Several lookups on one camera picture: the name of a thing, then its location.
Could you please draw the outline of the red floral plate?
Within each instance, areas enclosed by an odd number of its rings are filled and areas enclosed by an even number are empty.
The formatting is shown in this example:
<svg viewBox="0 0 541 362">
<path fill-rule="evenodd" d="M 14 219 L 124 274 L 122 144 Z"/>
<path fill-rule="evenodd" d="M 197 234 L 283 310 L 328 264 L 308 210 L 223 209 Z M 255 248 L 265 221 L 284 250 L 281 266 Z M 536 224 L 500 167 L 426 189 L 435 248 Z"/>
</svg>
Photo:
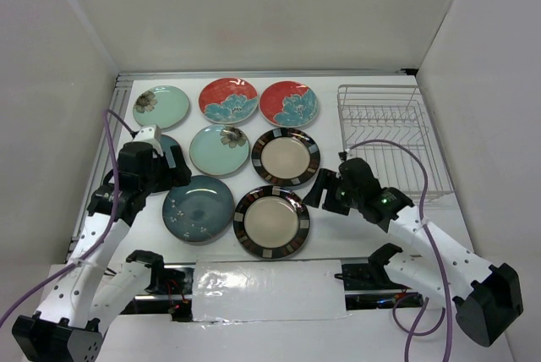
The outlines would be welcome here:
<svg viewBox="0 0 541 362">
<path fill-rule="evenodd" d="M 259 105 L 257 90 L 239 78 L 221 78 L 199 94 L 199 109 L 213 123 L 235 124 L 249 118 Z"/>
<path fill-rule="evenodd" d="M 319 100 L 305 84 L 284 80 L 268 86 L 259 108 L 267 121 L 278 127 L 299 128 L 311 123 L 319 112 Z"/>
</svg>

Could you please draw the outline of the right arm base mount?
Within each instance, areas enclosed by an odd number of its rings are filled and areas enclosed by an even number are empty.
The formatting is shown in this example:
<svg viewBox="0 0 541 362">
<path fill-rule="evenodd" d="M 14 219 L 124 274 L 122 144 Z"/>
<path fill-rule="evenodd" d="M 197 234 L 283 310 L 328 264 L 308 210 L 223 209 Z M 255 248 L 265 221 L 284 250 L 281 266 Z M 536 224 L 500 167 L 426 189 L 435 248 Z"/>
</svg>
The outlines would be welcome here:
<svg viewBox="0 0 541 362">
<path fill-rule="evenodd" d="M 349 311 L 420 308 L 424 303 L 420 294 L 393 283 L 383 266 L 372 261 L 342 263 L 334 278 L 342 282 Z"/>
</svg>

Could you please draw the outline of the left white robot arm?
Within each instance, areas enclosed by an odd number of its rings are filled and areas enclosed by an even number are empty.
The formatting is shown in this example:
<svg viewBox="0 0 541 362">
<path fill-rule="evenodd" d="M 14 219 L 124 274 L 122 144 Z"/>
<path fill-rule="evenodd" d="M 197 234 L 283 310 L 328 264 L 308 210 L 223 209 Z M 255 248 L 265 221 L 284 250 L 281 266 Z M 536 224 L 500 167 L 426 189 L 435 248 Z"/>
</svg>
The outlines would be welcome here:
<svg viewBox="0 0 541 362">
<path fill-rule="evenodd" d="M 92 194 L 69 263 L 47 279 L 53 288 L 33 315 L 20 315 L 12 335 L 29 361 L 94 361 L 109 326 L 142 291 L 160 292 L 169 273 L 162 255 L 134 250 L 109 282 L 102 278 L 149 195 L 189 184 L 182 149 L 164 153 L 149 142 L 129 142 Z"/>
</svg>

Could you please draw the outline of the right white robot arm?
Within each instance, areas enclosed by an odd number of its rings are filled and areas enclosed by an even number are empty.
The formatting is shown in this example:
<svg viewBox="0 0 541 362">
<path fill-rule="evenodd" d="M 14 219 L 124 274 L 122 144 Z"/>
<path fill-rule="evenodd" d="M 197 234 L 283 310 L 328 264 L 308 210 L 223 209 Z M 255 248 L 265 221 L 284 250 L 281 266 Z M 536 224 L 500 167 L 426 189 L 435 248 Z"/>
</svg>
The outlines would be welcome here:
<svg viewBox="0 0 541 362">
<path fill-rule="evenodd" d="M 344 161 L 338 171 L 321 169 L 304 197 L 307 206 L 348 215 L 358 211 L 397 241 L 377 250 L 369 267 L 379 288 L 407 286 L 444 308 L 476 344 L 489 347 L 523 312 L 519 276 L 506 263 L 496 266 L 422 217 L 418 206 L 392 187 L 383 187 L 367 162 Z"/>
</svg>

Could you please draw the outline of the brown rim plate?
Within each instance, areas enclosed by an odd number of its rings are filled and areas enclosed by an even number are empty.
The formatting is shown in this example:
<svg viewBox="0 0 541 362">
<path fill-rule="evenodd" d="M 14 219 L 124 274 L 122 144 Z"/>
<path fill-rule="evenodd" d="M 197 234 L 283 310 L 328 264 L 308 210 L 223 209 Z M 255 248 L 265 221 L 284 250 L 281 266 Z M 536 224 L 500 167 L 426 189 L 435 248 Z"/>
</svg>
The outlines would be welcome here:
<svg viewBox="0 0 541 362">
<path fill-rule="evenodd" d="M 274 128 L 263 133 L 251 150 L 251 163 L 267 183 L 296 187 L 307 183 L 320 168 L 315 140 L 301 130 Z"/>
<path fill-rule="evenodd" d="M 265 185 L 250 190 L 237 204 L 232 219 L 238 242 L 265 261 L 288 258 L 308 239 L 309 210 L 292 190 Z"/>
</svg>

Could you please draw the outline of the dark blue plate front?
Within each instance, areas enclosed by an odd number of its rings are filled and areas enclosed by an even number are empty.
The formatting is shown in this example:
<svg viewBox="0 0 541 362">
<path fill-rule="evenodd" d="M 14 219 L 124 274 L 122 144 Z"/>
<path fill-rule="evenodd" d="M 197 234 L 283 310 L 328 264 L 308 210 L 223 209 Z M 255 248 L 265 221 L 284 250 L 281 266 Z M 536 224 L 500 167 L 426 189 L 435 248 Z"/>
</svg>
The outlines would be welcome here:
<svg viewBox="0 0 541 362">
<path fill-rule="evenodd" d="M 167 230 L 188 244 L 218 239 L 233 218 L 231 190 L 221 180 L 205 175 L 191 178 L 186 186 L 172 188 L 162 205 Z"/>
</svg>

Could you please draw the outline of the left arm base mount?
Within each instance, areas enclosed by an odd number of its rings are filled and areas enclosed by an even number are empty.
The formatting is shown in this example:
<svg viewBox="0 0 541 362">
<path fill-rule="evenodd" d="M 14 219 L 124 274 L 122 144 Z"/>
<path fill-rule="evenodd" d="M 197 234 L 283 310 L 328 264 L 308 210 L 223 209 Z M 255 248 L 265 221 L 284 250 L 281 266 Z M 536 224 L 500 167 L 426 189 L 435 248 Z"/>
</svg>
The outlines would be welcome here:
<svg viewBox="0 0 541 362">
<path fill-rule="evenodd" d="M 165 264 L 157 288 L 137 294 L 121 315 L 161 315 L 191 322 L 195 265 Z"/>
</svg>

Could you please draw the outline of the dark blue plate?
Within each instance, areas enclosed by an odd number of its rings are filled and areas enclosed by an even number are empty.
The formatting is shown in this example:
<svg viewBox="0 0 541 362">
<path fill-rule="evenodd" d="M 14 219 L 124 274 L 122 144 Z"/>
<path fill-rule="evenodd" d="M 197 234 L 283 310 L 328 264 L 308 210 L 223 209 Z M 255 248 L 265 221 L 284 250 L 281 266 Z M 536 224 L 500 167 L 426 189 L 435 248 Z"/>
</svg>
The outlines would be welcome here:
<svg viewBox="0 0 541 362">
<path fill-rule="evenodd" d="M 172 148 L 178 146 L 178 142 L 169 135 L 162 134 L 160 138 L 161 148 L 167 155 L 172 154 Z"/>
<path fill-rule="evenodd" d="M 172 188 L 162 205 L 167 230 L 188 244 L 218 239 L 233 218 L 231 190 L 221 180 L 205 175 L 191 178 L 186 186 Z"/>
</svg>

